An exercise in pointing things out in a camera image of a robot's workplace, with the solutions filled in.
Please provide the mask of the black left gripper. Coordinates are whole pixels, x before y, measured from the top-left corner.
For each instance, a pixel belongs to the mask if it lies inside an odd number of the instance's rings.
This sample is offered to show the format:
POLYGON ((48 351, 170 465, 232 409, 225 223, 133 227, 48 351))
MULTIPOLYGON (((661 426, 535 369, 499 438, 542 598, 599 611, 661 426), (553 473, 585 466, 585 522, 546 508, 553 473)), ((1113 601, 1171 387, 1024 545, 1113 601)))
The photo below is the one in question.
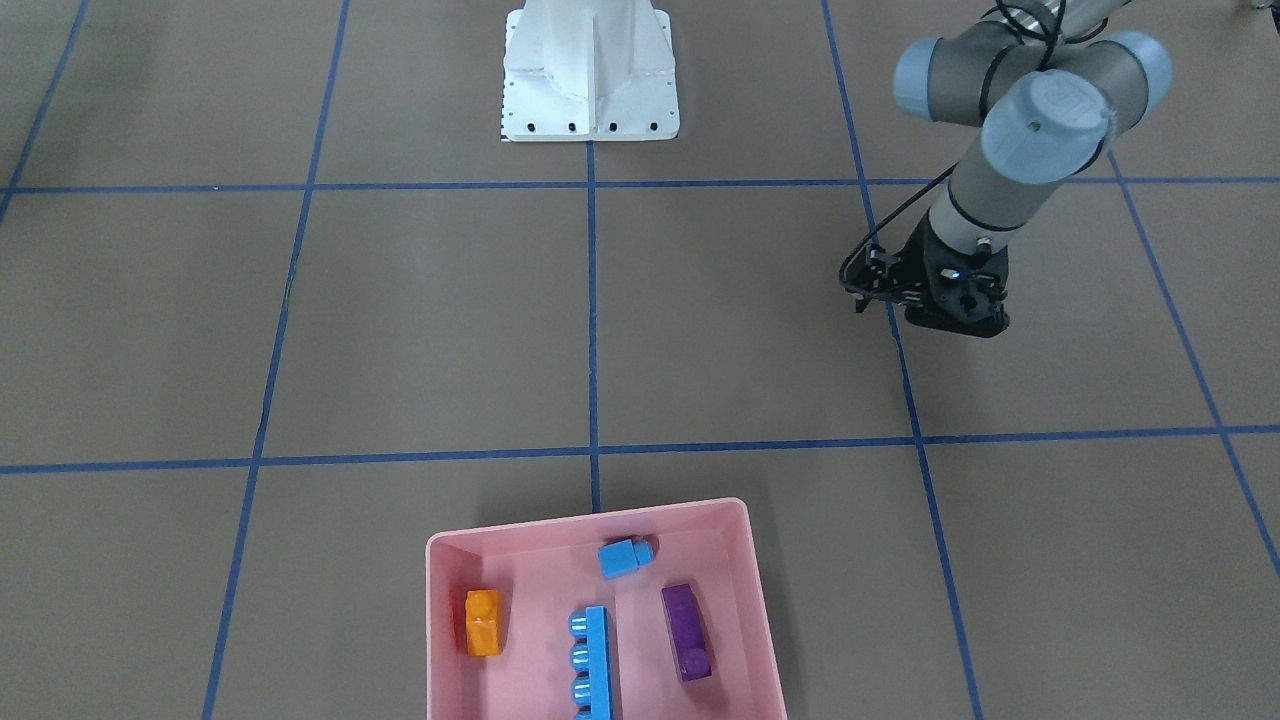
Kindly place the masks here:
POLYGON ((861 251, 863 305, 905 306, 909 323, 933 331, 992 338, 1010 325, 1009 251, 964 254, 942 241, 924 218, 896 252, 869 243, 861 251))

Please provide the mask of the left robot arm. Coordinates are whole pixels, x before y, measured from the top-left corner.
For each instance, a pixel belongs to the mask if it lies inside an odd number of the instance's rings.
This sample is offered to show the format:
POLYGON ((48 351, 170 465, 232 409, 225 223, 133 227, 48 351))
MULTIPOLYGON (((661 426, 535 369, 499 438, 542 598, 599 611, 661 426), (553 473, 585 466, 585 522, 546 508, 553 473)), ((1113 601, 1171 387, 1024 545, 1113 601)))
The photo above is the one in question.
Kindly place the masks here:
POLYGON ((1009 246, 1068 179, 1162 102, 1172 58, 1155 37, 1107 33, 1116 1, 996 1, 951 38, 900 56, 893 99, 908 115, 978 135, 925 186, 933 202, 901 249, 872 229, 838 282, 856 313, 897 305, 933 331, 1007 329, 1009 246))

